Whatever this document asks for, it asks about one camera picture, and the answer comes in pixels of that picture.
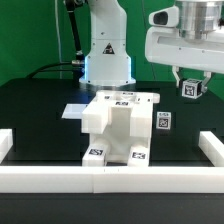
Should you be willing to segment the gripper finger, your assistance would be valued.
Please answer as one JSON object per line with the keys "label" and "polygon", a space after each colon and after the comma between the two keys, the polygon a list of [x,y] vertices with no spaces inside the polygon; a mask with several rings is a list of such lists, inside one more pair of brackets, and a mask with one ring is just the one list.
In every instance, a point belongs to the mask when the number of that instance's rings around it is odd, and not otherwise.
{"label": "gripper finger", "polygon": [[172,74],[176,80],[176,87],[179,88],[181,84],[181,80],[183,79],[181,73],[180,73],[181,68],[178,66],[173,66],[172,67]]}
{"label": "gripper finger", "polygon": [[204,71],[203,75],[204,75],[204,79],[202,80],[201,91],[206,92],[208,89],[207,84],[210,82],[212,78],[212,72]]}

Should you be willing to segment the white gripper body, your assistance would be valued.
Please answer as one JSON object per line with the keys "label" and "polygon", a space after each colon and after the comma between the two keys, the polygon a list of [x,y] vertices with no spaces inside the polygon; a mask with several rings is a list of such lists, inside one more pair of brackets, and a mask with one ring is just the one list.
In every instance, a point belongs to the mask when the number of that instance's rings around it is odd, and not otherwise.
{"label": "white gripper body", "polygon": [[151,27],[145,57],[153,63],[224,74],[224,28],[205,40],[186,40],[176,28]]}

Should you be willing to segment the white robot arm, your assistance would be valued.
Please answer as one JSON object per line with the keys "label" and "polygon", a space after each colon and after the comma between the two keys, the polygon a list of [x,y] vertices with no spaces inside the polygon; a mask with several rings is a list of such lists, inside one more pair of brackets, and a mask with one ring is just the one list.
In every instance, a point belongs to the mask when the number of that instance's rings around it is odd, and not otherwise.
{"label": "white robot arm", "polygon": [[[91,50],[84,60],[82,85],[122,88],[133,85],[126,52],[127,14],[118,0],[88,0]],[[169,65],[176,79],[181,68],[199,70],[209,79],[224,74],[224,0],[175,0],[149,15],[145,57]]]}

